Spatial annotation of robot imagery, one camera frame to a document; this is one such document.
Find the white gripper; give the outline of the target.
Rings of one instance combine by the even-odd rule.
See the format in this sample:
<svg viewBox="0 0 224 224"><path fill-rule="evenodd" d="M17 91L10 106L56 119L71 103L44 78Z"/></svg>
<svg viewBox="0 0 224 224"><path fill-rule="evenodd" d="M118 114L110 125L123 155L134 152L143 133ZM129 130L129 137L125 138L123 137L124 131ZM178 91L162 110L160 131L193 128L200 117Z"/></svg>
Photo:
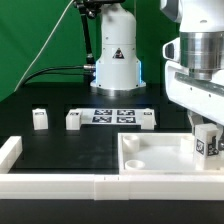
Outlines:
<svg viewBox="0 0 224 224"><path fill-rule="evenodd" d="M180 38L162 48L165 64L165 88L168 98L188 109L192 132L203 124L203 117L216 123L216 149L224 150L224 69L212 74L211 81L189 76L189 69L180 65Z"/></svg>

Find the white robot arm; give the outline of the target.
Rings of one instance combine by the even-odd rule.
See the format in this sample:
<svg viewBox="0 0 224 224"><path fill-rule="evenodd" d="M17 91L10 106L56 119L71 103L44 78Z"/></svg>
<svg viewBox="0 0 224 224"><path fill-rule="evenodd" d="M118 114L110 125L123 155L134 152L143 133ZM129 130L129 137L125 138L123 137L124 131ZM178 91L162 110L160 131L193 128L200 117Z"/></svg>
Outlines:
<svg viewBox="0 0 224 224"><path fill-rule="evenodd" d="M180 24L163 46L168 98L188 110L192 127L217 124L224 150L224 0L160 0L160 10ZM136 19L118 1L101 3L102 51L91 87L115 95L145 86L136 57Z"/></svg>

